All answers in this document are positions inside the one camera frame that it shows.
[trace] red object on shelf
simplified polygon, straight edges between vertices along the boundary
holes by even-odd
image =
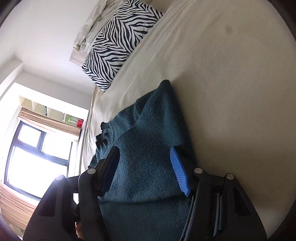
[[[77,127],[82,128],[83,121],[84,121],[83,119],[79,119],[77,122]]]

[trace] zebra stripe pattern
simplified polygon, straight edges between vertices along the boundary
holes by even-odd
[[[96,36],[82,70],[106,91],[123,63],[162,16],[162,12],[140,0],[127,0]]]

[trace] blue gripper pad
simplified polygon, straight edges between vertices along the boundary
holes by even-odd
[[[188,175],[186,174],[181,159],[174,147],[170,149],[170,161],[175,171],[175,175],[177,177],[181,191],[184,192],[186,196],[189,196],[190,187],[188,182]]]

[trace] black window frame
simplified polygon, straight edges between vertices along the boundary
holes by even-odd
[[[22,141],[20,141],[18,139],[19,137],[19,134],[20,134],[20,131],[22,129],[23,126],[29,126],[35,130],[38,130],[41,132],[40,134],[40,137],[39,137],[39,141],[38,141],[38,144],[37,144],[37,147],[33,147],[27,143],[24,143]],[[68,172],[69,172],[69,162],[70,162],[70,156],[71,156],[71,151],[72,151],[72,146],[73,146],[73,142],[71,143],[71,147],[70,147],[70,152],[69,152],[69,158],[68,160],[66,159],[62,159],[62,158],[59,158],[59,157],[55,157],[55,156],[52,156],[52,155],[48,155],[46,153],[43,153],[42,152],[42,147],[43,147],[43,143],[44,143],[44,139],[45,139],[45,136],[46,136],[46,132],[42,131],[42,130],[39,130],[38,128],[36,127],[33,127],[27,123],[24,123],[23,121],[20,121],[16,131],[15,131],[15,134],[13,136],[13,139],[12,139],[12,142],[11,142],[11,145],[10,145],[10,149],[9,149],[9,153],[8,153],[8,157],[7,157],[7,161],[6,161],[6,167],[5,167],[5,174],[4,174],[4,184],[8,187],[10,187],[11,189],[27,196],[27,197],[30,197],[32,199],[35,199],[37,201],[40,201],[41,198],[40,197],[37,197],[35,195],[32,195],[28,192],[25,192],[24,190],[22,189],[19,189],[13,185],[11,185],[9,182],[8,182],[8,169],[9,169],[9,162],[10,162],[10,159],[11,159],[11,156],[12,156],[12,152],[13,152],[13,149],[14,147],[18,147],[26,152],[29,152],[35,156],[38,156],[42,159],[45,159],[45,160],[48,160],[48,161],[51,161],[53,163],[56,163],[56,164],[60,164],[60,165],[63,165],[63,166],[66,166],[67,167],[67,177],[68,177]]]

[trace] fitted sheet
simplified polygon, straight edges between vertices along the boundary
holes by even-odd
[[[111,87],[94,92],[83,161],[101,122],[169,79],[198,166],[233,173],[270,236],[296,197],[296,42],[268,1],[174,0]]]

